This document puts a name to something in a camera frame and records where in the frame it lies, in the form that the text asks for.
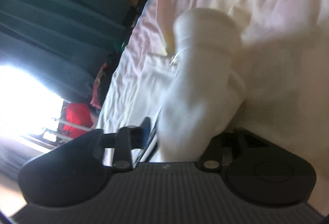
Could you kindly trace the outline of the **white zip hoodie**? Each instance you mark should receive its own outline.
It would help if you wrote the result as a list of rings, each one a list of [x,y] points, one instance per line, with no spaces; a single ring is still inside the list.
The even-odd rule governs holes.
[[[176,55],[148,54],[129,124],[157,123],[162,161],[194,161],[212,137],[244,128],[328,170],[328,36],[245,46],[212,9],[175,21]]]

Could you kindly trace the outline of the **pink clothes pile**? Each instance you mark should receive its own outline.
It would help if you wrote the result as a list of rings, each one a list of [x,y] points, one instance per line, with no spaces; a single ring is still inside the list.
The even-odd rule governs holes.
[[[113,70],[107,63],[104,63],[94,81],[92,100],[90,104],[101,110],[110,86]]]

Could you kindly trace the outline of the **red bag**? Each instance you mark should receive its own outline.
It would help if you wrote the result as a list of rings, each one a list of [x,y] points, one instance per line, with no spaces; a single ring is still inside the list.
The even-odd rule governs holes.
[[[65,108],[64,120],[86,128],[93,126],[89,107],[84,103],[69,103]],[[68,124],[63,126],[63,132],[71,138],[77,138],[85,133],[85,131],[69,126]]]

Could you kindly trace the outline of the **dark framed window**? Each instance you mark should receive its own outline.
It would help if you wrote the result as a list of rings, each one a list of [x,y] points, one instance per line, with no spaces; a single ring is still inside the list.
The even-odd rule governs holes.
[[[63,103],[30,74],[1,65],[1,138],[57,131]]]

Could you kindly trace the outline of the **teal right curtain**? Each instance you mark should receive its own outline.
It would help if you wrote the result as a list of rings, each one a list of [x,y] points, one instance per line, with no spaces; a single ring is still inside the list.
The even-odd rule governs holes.
[[[88,102],[128,25],[125,0],[1,0],[1,62],[72,102]]]

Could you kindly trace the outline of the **pastel bed sheet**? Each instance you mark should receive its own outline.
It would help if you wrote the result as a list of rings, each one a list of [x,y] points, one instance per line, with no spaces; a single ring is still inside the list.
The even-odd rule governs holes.
[[[106,132],[132,123],[139,81],[154,82],[175,66],[173,24],[192,9],[223,13],[237,25],[242,45],[236,62],[247,78],[239,122],[281,129],[328,127],[328,0],[148,0],[113,74],[98,128]]]

